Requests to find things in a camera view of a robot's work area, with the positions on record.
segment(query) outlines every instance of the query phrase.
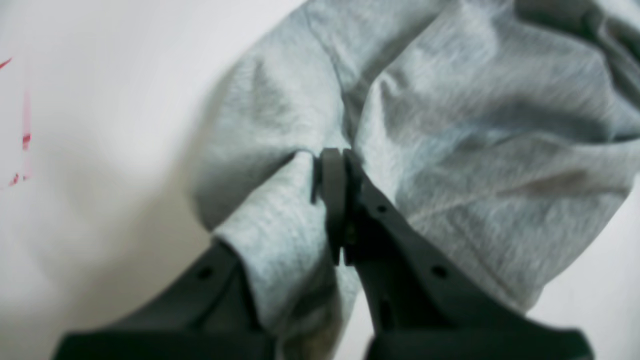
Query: white surface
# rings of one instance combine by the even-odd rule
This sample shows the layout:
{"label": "white surface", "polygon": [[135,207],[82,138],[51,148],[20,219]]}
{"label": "white surface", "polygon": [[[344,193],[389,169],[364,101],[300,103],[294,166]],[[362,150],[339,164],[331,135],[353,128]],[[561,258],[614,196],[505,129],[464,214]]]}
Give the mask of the white surface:
{"label": "white surface", "polygon": [[[205,249],[183,193],[200,119],[300,3],[0,1],[32,61],[34,168],[0,193],[0,360],[47,359],[62,332],[138,307]],[[599,359],[640,359],[638,197],[533,311],[583,327]],[[336,358],[361,357],[371,333],[360,296]]]}

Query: gray fabric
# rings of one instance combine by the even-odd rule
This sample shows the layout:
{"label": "gray fabric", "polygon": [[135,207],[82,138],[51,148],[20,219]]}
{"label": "gray fabric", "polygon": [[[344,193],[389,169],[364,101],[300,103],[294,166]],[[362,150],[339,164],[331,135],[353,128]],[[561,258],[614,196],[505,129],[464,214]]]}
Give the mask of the gray fabric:
{"label": "gray fabric", "polygon": [[520,312],[640,169],[640,37],[587,1],[313,0],[238,63],[195,200],[286,359],[322,359],[359,283],[334,269],[312,157],[352,148],[409,223]]}

